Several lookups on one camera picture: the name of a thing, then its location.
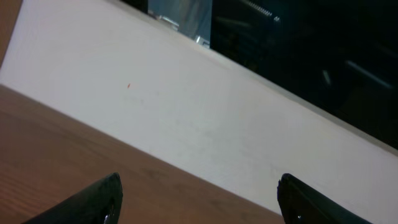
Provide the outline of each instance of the white wall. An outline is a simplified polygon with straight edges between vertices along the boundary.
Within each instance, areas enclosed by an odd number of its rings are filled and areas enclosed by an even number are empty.
[[[134,10],[24,1],[0,82],[275,212],[290,172],[398,220],[393,149]]]

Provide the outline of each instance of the black plastic piece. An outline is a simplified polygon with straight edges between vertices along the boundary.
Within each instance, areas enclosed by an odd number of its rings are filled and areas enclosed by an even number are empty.
[[[25,223],[117,224],[122,198],[120,176],[113,173]]]
[[[284,174],[279,181],[278,202],[286,224],[369,223],[291,174]]]

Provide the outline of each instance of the black object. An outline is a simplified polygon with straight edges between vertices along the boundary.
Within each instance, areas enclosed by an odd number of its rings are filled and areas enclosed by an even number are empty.
[[[213,0],[210,48],[398,149],[398,1]]]
[[[148,0],[121,0],[126,4],[135,7],[136,9],[140,10],[141,12],[147,14],[148,13]]]
[[[279,181],[278,202],[286,224],[369,223],[291,174],[284,174]]]
[[[117,224],[122,197],[120,176],[113,173],[25,224]]]

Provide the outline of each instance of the wooden table surface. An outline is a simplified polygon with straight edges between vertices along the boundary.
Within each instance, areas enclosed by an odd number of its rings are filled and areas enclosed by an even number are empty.
[[[112,172],[123,185],[120,223],[283,223],[278,214],[0,86],[3,223],[26,221]]]

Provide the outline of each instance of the wood grain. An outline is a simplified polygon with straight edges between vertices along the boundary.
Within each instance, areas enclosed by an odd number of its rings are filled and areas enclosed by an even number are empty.
[[[111,172],[120,173],[123,185],[119,223],[283,223],[276,213],[0,86],[3,223],[23,222]]]
[[[0,0],[0,68],[21,4],[22,0]]]

